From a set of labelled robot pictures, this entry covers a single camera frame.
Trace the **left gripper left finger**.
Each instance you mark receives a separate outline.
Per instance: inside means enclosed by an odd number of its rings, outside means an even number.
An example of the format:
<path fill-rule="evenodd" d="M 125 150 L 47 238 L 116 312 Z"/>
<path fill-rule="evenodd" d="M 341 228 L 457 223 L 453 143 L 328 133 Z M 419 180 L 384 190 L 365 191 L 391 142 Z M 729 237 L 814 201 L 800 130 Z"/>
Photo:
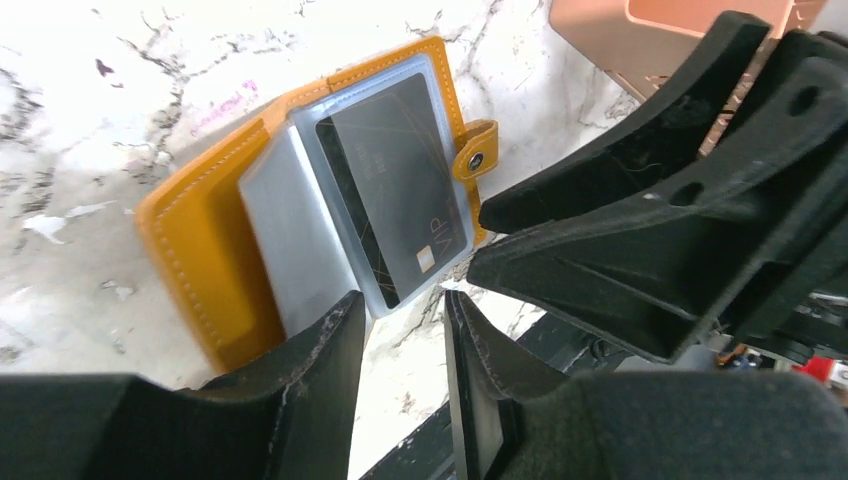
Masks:
<path fill-rule="evenodd" d="M 197 390 L 129 374 L 5 375 L 5 479 L 343 479 L 363 357 L 360 292 Z"/>

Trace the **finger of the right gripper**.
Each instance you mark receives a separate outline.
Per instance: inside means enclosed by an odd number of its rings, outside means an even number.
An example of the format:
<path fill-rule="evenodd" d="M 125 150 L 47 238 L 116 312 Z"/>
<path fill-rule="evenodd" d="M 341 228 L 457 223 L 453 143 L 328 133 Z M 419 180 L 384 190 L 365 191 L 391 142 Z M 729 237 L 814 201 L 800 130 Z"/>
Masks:
<path fill-rule="evenodd" d="M 481 226 L 511 234 L 576 217 L 691 164 L 770 29 L 748 13 L 721 13 L 676 72 L 629 116 L 484 201 Z"/>
<path fill-rule="evenodd" d="M 473 259 L 470 281 L 671 362 L 708 334 L 704 315 L 732 261 L 702 217 L 703 159 L 629 197 L 510 234 Z"/>

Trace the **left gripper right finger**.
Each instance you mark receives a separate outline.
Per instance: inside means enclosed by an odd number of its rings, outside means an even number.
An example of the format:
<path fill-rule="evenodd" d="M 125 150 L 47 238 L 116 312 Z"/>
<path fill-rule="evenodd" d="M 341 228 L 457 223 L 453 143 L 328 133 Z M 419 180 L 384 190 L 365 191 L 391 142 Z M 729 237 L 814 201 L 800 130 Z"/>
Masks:
<path fill-rule="evenodd" d="M 520 443 L 488 479 L 843 479 L 847 415 L 795 373 L 566 375 L 495 328 L 461 291 L 464 322 L 497 399 L 520 409 Z"/>

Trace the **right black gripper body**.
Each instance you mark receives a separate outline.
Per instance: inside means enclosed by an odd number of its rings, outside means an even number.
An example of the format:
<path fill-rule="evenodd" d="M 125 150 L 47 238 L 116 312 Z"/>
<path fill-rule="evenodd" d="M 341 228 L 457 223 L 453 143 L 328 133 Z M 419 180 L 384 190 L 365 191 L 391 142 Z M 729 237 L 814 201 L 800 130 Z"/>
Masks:
<path fill-rule="evenodd" d="M 844 356 L 846 42 L 785 35 L 702 165 L 702 217 L 733 273 L 705 331 L 801 364 Z"/>

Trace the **yellow leather card holder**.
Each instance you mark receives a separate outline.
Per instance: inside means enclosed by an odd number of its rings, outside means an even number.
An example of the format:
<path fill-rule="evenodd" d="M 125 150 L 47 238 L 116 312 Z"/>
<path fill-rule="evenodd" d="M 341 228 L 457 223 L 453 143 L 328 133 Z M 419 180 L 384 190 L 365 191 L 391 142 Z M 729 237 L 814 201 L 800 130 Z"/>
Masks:
<path fill-rule="evenodd" d="M 471 247 L 403 305 L 377 316 L 334 216 L 342 204 L 299 122 L 317 102 L 407 69 L 434 80 L 451 177 L 468 203 Z M 429 36 L 278 97 L 145 197 L 137 228 L 204 354 L 229 372 L 304 331 L 350 291 L 364 295 L 368 319 L 414 300 L 486 239 L 477 181 L 497 163 L 497 122 L 464 120 L 446 42 Z"/>

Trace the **black credit card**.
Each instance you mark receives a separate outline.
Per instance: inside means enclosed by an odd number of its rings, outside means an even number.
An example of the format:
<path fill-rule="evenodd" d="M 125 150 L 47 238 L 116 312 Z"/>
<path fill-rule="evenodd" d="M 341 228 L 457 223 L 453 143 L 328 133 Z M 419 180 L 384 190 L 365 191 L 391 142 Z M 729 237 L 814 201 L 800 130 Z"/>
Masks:
<path fill-rule="evenodd" d="M 308 145 L 341 202 L 334 216 L 377 316 L 403 305 L 471 247 L 450 173 L 444 110 L 432 76 L 385 72 L 305 110 Z"/>

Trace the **orange plastic file rack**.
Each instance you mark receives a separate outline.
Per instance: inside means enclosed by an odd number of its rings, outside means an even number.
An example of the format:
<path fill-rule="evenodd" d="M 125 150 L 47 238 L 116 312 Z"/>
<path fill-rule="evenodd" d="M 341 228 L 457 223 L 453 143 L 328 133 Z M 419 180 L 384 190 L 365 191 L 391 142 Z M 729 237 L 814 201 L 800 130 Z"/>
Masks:
<path fill-rule="evenodd" d="M 553 30 L 640 101 L 653 95 L 724 11 L 752 14 L 770 36 L 811 27 L 825 1 L 556 0 Z"/>

